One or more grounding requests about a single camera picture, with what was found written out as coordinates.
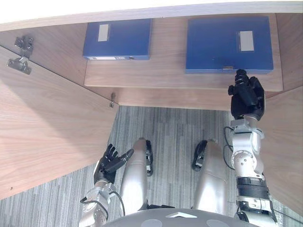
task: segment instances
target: cabinet door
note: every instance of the cabinet door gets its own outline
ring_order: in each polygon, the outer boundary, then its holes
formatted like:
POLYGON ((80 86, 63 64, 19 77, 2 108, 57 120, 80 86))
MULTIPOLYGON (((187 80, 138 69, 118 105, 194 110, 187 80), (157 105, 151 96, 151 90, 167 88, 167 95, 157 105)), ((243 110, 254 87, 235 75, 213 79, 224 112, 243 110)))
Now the cabinet door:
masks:
POLYGON ((118 106, 0 47, 0 199, 96 162, 118 106))
POLYGON ((259 127, 270 193, 303 215, 303 87, 267 99, 259 127))

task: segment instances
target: floor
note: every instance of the floor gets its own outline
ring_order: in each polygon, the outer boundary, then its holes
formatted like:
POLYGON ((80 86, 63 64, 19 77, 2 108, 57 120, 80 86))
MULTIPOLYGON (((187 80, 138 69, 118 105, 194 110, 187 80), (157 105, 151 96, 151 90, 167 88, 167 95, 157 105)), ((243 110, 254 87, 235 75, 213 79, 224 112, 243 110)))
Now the floor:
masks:
MULTIPOLYGON (((223 147, 223 127, 231 115, 225 111, 172 108, 120 107, 109 143, 122 153, 145 137, 154 152, 154 175, 148 178, 148 201, 157 205, 190 208, 199 173, 191 170, 195 146, 214 139, 223 147)), ((94 165, 0 201, 0 227, 76 227, 81 217, 80 199, 93 187, 94 165)), ((120 188, 123 168, 116 175, 120 188)), ((229 170, 229 216, 236 211, 235 174, 229 170)), ((119 217, 117 198, 110 204, 110 219, 119 217)), ((274 208, 303 218, 274 200, 274 208)), ((303 227, 277 213, 279 226, 303 227)))

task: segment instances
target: white label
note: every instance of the white label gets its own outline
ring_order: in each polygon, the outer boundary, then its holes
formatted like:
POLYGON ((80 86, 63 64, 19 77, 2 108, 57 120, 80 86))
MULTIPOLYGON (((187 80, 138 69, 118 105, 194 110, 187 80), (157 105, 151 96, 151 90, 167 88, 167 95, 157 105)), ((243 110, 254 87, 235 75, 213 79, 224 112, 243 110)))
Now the white label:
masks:
POLYGON ((252 31, 240 32, 240 50, 254 51, 254 40, 252 36, 252 31))
POLYGON ((108 38, 108 24, 99 25, 98 42, 107 41, 108 38))
POLYGON ((116 60, 115 57, 89 57, 90 60, 116 60))

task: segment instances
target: robot forearm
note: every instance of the robot forearm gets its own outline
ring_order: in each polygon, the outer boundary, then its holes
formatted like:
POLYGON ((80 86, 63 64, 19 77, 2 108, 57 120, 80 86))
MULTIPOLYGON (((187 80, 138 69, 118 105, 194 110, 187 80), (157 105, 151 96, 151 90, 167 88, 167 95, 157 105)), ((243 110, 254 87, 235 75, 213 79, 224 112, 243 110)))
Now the robot forearm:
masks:
POLYGON ((237 177, 236 216, 258 226, 276 226, 276 217, 263 175, 260 143, 263 132, 256 127, 257 119, 244 116, 232 121, 234 128, 232 165, 237 177))
POLYGON ((232 145, 232 165, 237 177, 237 205, 235 217, 262 227, 276 226, 269 190, 263 175, 263 162, 260 158, 263 132, 257 128, 265 110, 264 90, 257 78, 238 70, 235 86, 230 86, 232 97, 231 122, 234 128, 232 145))

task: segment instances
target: door hinge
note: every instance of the door hinge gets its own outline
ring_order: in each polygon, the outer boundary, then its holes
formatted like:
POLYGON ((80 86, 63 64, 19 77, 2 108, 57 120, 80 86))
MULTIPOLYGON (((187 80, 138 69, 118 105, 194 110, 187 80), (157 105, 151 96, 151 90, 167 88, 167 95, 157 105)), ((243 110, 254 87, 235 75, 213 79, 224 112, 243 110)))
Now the door hinge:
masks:
POLYGON ((23 36, 22 38, 17 37, 15 46, 21 49, 21 57, 9 59, 7 66, 29 75, 32 69, 28 66, 27 60, 33 53, 34 39, 29 36, 23 36))
POLYGON ((115 97, 116 97, 116 94, 113 92, 112 95, 111 95, 111 102, 110 102, 110 104, 109 104, 109 107, 114 108, 115 97))

